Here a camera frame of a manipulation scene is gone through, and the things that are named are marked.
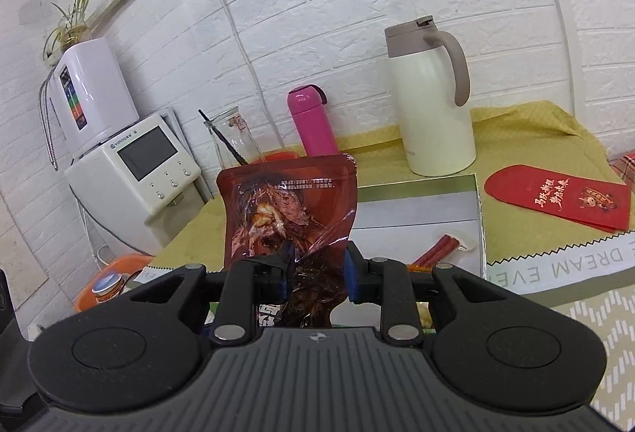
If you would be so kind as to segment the potted green plant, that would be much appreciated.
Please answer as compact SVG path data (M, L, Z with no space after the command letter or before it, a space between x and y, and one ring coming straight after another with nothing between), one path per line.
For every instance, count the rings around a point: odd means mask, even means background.
M66 10L53 3L60 17L56 27L48 33L42 48L42 60L51 68L69 48L92 38L92 31L86 22L89 2L90 0L70 0Z

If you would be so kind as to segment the red sausage sticks packet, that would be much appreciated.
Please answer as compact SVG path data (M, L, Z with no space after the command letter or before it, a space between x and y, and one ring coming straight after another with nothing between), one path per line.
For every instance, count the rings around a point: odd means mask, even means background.
M476 247L475 243L466 237L456 234L445 234L426 253L418 257L407 266L410 272L429 273L434 266L450 258L453 253L468 253Z

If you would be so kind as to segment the cream thermos jug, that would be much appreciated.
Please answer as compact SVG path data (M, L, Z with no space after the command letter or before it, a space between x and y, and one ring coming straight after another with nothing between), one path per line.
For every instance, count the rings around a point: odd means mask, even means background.
M384 30L392 97L409 168L452 175L476 160L467 103L471 81L464 50L425 16Z

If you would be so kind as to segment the dark red meat pouch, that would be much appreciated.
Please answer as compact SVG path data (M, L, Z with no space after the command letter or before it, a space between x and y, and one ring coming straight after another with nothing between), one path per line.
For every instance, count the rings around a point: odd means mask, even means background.
M223 268L291 245L289 298L278 323L328 328L346 300L342 263L357 209L348 154L252 163L216 178L226 214Z

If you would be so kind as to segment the white water purifier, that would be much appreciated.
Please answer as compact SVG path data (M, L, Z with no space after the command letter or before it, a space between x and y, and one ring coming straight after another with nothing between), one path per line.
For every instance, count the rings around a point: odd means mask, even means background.
M52 75L48 98L77 160L139 119L133 98L104 37L71 46Z

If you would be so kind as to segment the black chopsticks pair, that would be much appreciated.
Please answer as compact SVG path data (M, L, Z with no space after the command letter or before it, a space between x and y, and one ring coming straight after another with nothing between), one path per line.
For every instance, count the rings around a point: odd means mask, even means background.
M233 147L233 144L227 139L227 137L215 127L212 120L204 113L204 111L198 108L198 113L202 119L204 119L204 125L208 128L208 131L215 135L224 144L226 149L233 156L233 159L235 159L239 165L247 165L248 162L246 162L245 158L238 153L237 149Z

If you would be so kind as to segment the pink thermos bottle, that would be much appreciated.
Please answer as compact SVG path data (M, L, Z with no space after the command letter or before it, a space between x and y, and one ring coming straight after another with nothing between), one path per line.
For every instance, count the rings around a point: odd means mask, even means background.
M316 85L292 89L286 98L304 151L309 157L338 154L334 131L326 115L326 93Z

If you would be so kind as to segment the red plastic basket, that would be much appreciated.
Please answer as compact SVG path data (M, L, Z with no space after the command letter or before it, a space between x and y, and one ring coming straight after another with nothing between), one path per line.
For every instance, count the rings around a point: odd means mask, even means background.
M268 152L268 154L259 154L250 161L250 164L295 160L298 158L299 154L293 150L279 150Z

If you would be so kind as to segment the orange plastic basin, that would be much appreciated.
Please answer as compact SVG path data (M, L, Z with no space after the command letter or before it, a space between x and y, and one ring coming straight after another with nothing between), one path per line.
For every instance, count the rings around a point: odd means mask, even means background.
M151 256L143 255L127 255L113 260L77 296L75 311L84 312L117 297L128 279L139 274L152 260Z

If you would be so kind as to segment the stacked snack cups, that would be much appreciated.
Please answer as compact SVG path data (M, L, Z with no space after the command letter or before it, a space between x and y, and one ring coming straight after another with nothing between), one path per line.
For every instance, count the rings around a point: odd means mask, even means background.
M125 286L124 276L118 272L111 272L100 276L92 285L92 295L97 304L104 303L117 297Z

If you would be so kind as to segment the plaid checkered blanket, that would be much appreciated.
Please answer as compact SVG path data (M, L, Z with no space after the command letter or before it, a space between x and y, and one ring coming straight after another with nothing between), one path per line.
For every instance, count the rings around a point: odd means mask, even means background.
M630 151L609 161L609 165L631 189L635 185L635 152Z

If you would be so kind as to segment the green cardboard box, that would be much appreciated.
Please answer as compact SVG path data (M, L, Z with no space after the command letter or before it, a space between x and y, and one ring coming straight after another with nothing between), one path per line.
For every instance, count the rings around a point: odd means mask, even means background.
M151 267L171 270L200 263L211 272L222 270L225 227L225 206L217 197L152 260ZM483 277L487 253L475 176L395 181L358 189L350 240L365 257L411 263L446 234L461 244L449 262Z

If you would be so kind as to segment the yellow green tablecloth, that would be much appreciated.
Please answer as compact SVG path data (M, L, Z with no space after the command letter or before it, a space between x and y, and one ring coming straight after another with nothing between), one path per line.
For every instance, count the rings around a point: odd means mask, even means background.
M611 168L602 143L560 106L549 101L507 107L477 107L470 112L477 159L467 168L478 183L513 164L527 164L580 177L611 181ZM354 157L360 185L413 180L396 125L338 141ZM607 233L540 212L531 212L481 197L487 263L550 253L607 238ZM225 208L220 200L204 209L151 262L154 268L204 264L217 271L223 266Z

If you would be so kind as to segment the white water dispenser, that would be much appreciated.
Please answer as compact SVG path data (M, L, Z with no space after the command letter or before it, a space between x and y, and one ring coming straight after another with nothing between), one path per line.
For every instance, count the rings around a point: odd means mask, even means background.
M207 198L201 170L162 115L153 114L65 170L72 194L118 256L156 256Z

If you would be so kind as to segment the clear glass carafe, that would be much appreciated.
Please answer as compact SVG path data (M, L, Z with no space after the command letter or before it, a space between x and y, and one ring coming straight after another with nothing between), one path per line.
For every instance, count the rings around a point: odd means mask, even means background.
M250 164L250 161L259 154L263 154L260 151L260 147L258 147L255 142L251 130L237 106L230 107L230 109L226 109L222 113L209 118L212 120L215 127L218 128L219 131L221 131L233 144L233 147L237 149L238 153L245 158L248 164ZM233 156L215 135L213 135L210 131L208 132L212 137L216 157L219 159L219 166L223 170L225 170L225 168L237 168L237 166L243 166L239 165L238 162L233 159Z

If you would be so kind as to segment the red envelope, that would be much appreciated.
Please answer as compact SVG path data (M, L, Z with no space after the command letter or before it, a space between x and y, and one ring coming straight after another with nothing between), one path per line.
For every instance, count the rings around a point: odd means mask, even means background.
M629 231L632 191L620 183L515 164L492 174L484 190L499 202L607 233Z

